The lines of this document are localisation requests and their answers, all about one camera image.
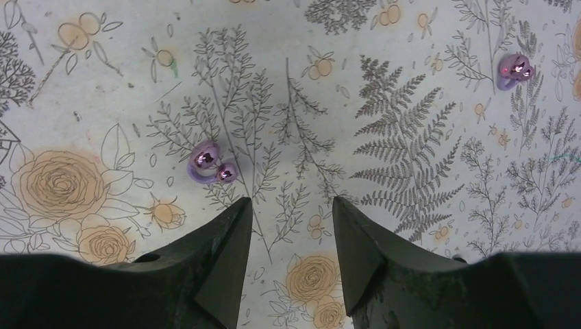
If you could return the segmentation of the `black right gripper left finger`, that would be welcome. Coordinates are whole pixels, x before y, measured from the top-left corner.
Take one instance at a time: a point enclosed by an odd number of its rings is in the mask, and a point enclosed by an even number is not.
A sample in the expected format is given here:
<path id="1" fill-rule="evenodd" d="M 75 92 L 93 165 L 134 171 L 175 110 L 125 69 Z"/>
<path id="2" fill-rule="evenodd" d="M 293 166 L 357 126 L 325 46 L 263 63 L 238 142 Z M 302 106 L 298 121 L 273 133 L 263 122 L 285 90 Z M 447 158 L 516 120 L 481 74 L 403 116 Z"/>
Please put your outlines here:
<path id="1" fill-rule="evenodd" d="M 1 257 L 2 328 L 235 328 L 247 268 L 252 202 L 102 267 L 57 254 Z"/>

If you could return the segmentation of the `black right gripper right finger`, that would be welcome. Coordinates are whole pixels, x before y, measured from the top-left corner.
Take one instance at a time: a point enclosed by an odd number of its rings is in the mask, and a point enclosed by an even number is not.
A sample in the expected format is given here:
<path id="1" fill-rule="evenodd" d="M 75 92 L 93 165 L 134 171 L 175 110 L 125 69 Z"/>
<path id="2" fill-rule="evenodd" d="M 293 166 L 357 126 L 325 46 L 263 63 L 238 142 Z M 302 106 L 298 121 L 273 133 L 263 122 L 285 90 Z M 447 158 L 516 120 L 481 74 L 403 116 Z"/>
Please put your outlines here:
<path id="1" fill-rule="evenodd" d="M 356 328 L 579 328 L 580 254 L 501 252 L 463 263 L 372 221 L 342 197 L 332 216 Z"/>

